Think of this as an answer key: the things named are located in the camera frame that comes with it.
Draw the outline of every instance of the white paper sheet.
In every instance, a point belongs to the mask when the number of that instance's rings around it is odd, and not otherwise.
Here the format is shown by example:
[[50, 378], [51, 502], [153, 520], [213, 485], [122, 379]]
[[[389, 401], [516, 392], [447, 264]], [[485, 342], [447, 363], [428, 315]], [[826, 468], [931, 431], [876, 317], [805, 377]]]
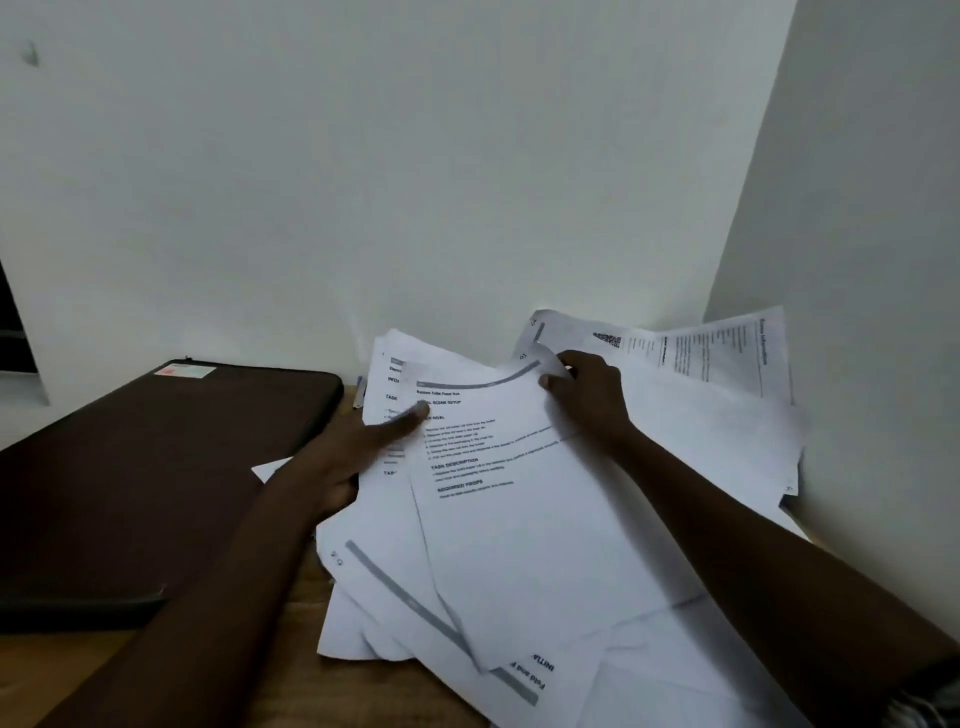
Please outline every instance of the white paper sheet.
[[343, 588], [334, 586], [326, 606], [317, 654], [338, 660], [376, 660], [376, 652], [363, 636], [364, 617], [363, 610]]
[[428, 397], [442, 418], [411, 438], [407, 473], [436, 591], [485, 669], [703, 590], [637, 486], [571, 437], [537, 385], [540, 361], [527, 361], [493, 379], [415, 365], [401, 378], [401, 401]]
[[792, 401], [782, 306], [669, 331], [619, 327], [543, 309], [524, 325], [514, 357], [534, 341], [554, 352], [578, 349], [605, 358], [615, 353], [631, 363]]
[[[609, 641], [598, 634], [480, 672], [433, 589], [408, 488], [387, 487], [364, 511], [341, 511], [318, 540], [324, 565], [376, 621], [470, 705], [505, 728], [575, 726]], [[358, 521], [381, 525], [362, 529]]]
[[[407, 457], [435, 586], [486, 668], [701, 589], [636, 485], [570, 437], [527, 361], [482, 379], [416, 366], [401, 377], [401, 402], [427, 397], [438, 418]], [[624, 378], [652, 439], [796, 528], [778, 508], [802, 444], [789, 405], [652, 368]]]

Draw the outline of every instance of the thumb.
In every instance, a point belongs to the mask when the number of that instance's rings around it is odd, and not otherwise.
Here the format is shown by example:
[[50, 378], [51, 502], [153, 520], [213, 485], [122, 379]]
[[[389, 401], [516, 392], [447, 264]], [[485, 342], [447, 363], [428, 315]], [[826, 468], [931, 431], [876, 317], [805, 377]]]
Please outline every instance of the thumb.
[[397, 415], [383, 425], [371, 425], [369, 432], [378, 448], [390, 445], [394, 440], [406, 437], [413, 432], [430, 414], [430, 405], [420, 400], [405, 412]]
[[563, 376], [543, 375], [540, 377], [540, 386], [557, 400], [564, 402], [573, 394], [574, 381]]

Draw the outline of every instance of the finger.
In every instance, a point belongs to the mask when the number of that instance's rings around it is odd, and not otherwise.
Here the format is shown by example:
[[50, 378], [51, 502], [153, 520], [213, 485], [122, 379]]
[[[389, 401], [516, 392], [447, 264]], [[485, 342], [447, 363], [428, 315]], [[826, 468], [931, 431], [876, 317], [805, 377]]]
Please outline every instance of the finger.
[[557, 354], [557, 358], [564, 366], [573, 367], [577, 372], [589, 372], [607, 364], [603, 360], [603, 356], [595, 353], [578, 352], [575, 349], [560, 352]]
[[565, 376], [542, 375], [538, 382], [543, 389], [561, 401], [573, 393], [575, 386], [573, 379], [567, 379]]
[[373, 439], [373, 443], [378, 448], [384, 448], [390, 445], [394, 440], [406, 437], [413, 432], [420, 423], [430, 414], [430, 405], [420, 400], [406, 412], [397, 415], [388, 423], [383, 425], [371, 425], [367, 427]]

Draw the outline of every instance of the right hand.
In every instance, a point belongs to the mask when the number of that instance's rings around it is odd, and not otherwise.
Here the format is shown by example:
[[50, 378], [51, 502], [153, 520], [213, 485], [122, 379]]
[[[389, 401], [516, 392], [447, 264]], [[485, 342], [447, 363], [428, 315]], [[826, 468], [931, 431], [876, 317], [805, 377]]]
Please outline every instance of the right hand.
[[573, 379], [543, 375], [540, 386], [596, 445], [614, 452], [636, 431], [623, 400], [620, 370], [595, 353], [566, 351], [557, 358]]

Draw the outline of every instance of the wooden table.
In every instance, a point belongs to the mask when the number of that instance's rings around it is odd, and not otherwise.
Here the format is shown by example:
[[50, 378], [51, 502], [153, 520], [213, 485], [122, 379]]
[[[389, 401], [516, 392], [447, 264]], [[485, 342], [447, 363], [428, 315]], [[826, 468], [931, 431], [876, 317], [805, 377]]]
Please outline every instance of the wooden table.
[[[348, 387], [341, 409], [349, 409]], [[486, 727], [489, 722], [416, 661], [330, 660], [317, 654], [332, 585], [305, 550], [247, 713], [250, 726]], [[0, 724], [36, 725], [133, 632], [0, 636]]]

